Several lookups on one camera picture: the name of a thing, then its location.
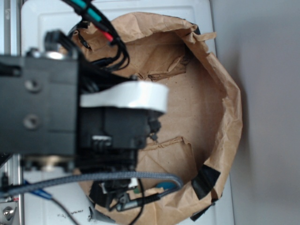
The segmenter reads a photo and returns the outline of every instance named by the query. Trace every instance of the gray sleeved cable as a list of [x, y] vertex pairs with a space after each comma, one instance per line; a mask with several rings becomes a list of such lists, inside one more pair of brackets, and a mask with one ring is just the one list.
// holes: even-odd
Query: gray sleeved cable
[[31, 192], [43, 188], [47, 188], [50, 186], [66, 184], [71, 182], [80, 182], [87, 180], [122, 180], [122, 179], [130, 179], [130, 178], [148, 178], [148, 179], [158, 179], [158, 180], [171, 180], [177, 186], [172, 189], [168, 189], [160, 194], [159, 197], [164, 197], [168, 194], [171, 194], [175, 191], [180, 190], [183, 187], [182, 180], [170, 173], [157, 173], [157, 172], [98, 172], [98, 173], [88, 173], [81, 175], [73, 175], [62, 178], [56, 178], [51, 180], [45, 180], [37, 183], [20, 185], [9, 187], [7, 191], [0, 191], [0, 198], [24, 194], [26, 192]]

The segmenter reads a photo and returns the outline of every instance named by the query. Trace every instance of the green wire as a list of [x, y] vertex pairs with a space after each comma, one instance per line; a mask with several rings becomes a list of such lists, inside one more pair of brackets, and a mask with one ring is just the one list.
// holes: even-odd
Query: green wire
[[[78, 5], [81, 8], [86, 7], [86, 3], [83, 0], [71, 0], [71, 1], [74, 2], [76, 5]], [[100, 22], [102, 20], [102, 18], [91, 8], [88, 9], [88, 14], [98, 22]]]

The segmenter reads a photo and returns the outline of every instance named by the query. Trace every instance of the metal frame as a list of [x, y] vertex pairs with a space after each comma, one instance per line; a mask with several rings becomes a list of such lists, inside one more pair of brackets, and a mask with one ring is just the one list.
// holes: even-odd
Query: metal frame
[[10, 53], [10, 0], [0, 1], [0, 54]]
[[[23, 0], [0, 1], [0, 54], [21, 54], [21, 7]], [[23, 171], [20, 165], [21, 156], [13, 155], [0, 168], [0, 173], [6, 173], [10, 184], [23, 183]], [[12, 225], [24, 225], [24, 197], [17, 196], [17, 210]]]

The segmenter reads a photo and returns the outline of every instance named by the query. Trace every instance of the blue wire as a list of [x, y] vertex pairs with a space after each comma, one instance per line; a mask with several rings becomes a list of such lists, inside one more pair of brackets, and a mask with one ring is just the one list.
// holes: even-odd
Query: blue wire
[[[86, 7], [86, 3], [83, 0], [71, 0], [71, 1], [74, 2], [76, 5], [78, 5], [81, 8]], [[93, 9], [89, 8], [87, 12], [96, 21], [100, 22], [102, 20], [102, 18]]]
[[[30, 184], [28, 181], [24, 180], [24, 184]], [[52, 195], [46, 191], [44, 191], [43, 189], [39, 189], [39, 190], [35, 190], [35, 191], [30, 191], [31, 194], [37, 195], [39, 197], [42, 197], [44, 199], [47, 200], [51, 200], [52, 199]]]

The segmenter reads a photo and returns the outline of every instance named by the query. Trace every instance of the crumpled paper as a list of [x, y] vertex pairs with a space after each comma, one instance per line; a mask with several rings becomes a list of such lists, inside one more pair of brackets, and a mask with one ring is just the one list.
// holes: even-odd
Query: crumpled paper
[[[195, 24], [186, 20], [151, 13], [130, 13], [113, 20], [126, 43], [130, 65], [116, 72], [137, 75], [142, 80], [162, 83], [170, 89], [168, 113], [160, 118], [158, 143], [148, 140], [139, 151], [138, 171], [168, 172], [182, 178], [182, 190], [145, 206], [137, 225], [174, 225], [211, 205], [222, 195], [235, 157], [242, 130], [240, 90], [205, 41], [215, 33], [197, 35]], [[79, 29], [91, 49], [84, 47], [78, 33], [72, 37], [88, 60], [116, 53], [91, 24]], [[221, 172], [213, 190], [198, 199], [191, 185], [202, 165]], [[157, 180], [142, 180], [146, 195], [161, 191]], [[92, 182], [81, 182], [89, 195]], [[130, 192], [132, 198], [140, 197]], [[139, 212], [96, 210], [128, 224]]]

